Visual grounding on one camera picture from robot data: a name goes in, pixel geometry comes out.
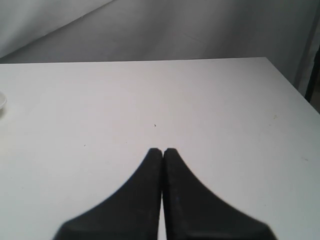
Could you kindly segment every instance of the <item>white dish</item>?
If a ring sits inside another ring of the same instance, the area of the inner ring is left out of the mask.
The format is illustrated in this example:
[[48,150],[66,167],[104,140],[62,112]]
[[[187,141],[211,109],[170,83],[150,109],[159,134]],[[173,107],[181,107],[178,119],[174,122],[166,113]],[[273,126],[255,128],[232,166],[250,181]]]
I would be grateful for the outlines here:
[[0,110],[6,105],[7,103],[7,98],[6,96],[0,92]]

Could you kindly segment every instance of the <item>white table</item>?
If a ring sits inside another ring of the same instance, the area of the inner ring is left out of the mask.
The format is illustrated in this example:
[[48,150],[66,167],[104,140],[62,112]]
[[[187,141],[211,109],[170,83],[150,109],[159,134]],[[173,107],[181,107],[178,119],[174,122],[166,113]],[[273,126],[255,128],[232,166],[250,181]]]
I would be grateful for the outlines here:
[[8,64],[0,91],[1,240],[50,240],[151,147],[279,240],[320,237],[320,115],[266,58]]

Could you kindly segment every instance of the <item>white bowl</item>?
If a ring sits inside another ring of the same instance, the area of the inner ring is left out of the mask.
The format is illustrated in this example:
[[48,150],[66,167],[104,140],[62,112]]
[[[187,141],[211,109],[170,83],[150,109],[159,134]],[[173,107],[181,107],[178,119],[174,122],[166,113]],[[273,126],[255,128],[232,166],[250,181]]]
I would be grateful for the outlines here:
[[0,92],[0,110],[6,105],[7,103],[7,98],[6,96]]

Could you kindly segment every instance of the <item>black object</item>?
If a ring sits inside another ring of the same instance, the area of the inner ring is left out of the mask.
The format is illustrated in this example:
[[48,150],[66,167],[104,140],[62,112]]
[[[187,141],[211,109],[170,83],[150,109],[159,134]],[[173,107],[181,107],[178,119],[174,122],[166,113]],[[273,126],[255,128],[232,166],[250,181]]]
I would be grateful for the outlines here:
[[107,200],[67,221],[55,240],[156,240],[162,152],[150,149],[130,179]]
[[315,87],[316,87],[317,79],[319,77],[319,71],[320,71],[320,48],[316,52],[316,55],[314,57],[313,69],[312,69],[312,72],[311,72],[311,76],[310,76],[310,80],[309,80],[309,83],[308,83],[308,87],[307,87],[305,95],[304,95],[304,98],[309,103],[311,101],[312,95],[313,95]]
[[168,240],[275,240],[270,228],[231,207],[188,169],[177,150],[163,160],[163,207]]

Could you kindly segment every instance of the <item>table surface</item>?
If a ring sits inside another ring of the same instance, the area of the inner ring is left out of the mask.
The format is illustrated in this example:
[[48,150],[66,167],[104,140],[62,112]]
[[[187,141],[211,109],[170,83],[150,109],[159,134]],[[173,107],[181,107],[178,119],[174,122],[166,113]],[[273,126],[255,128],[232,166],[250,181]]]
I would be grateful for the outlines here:
[[279,240],[319,239],[320,115],[266,58],[3,64],[0,91],[1,240],[52,239],[151,147]]

